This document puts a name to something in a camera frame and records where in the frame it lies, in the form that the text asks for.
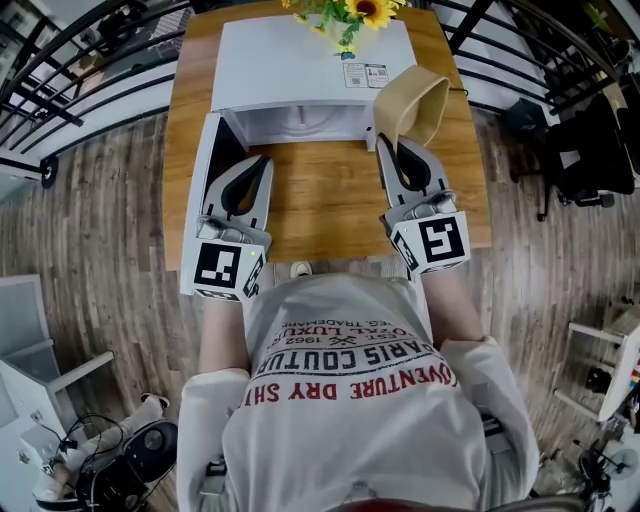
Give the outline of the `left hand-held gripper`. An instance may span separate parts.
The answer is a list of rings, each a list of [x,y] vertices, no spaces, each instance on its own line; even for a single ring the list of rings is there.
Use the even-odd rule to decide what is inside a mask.
[[[258,294],[272,243],[271,235],[262,230],[267,224],[273,172],[269,156],[253,156],[210,184],[204,215],[184,243],[181,294],[232,302],[245,302]]]

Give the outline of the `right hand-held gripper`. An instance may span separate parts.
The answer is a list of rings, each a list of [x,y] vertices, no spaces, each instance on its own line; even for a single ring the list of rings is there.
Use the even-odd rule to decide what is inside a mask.
[[[375,151],[391,207],[381,222],[409,272],[436,272],[468,261],[466,214],[456,209],[455,195],[446,189],[447,177],[438,158],[408,137],[398,139],[396,156],[384,134],[377,136]],[[414,192],[426,197],[405,204]]]

